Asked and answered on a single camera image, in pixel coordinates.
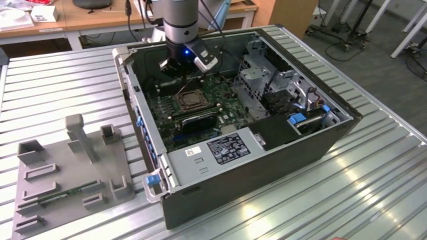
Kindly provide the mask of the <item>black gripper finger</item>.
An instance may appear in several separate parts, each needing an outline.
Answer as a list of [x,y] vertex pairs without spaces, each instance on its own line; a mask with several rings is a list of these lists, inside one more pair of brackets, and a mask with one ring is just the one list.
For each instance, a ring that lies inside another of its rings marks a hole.
[[184,64],[183,74],[181,74],[181,84],[188,84],[188,79],[193,73],[199,71],[197,65],[191,61]]
[[183,64],[172,59],[166,58],[158,63],[160,72],[175,79],[184,77],[184,66]]

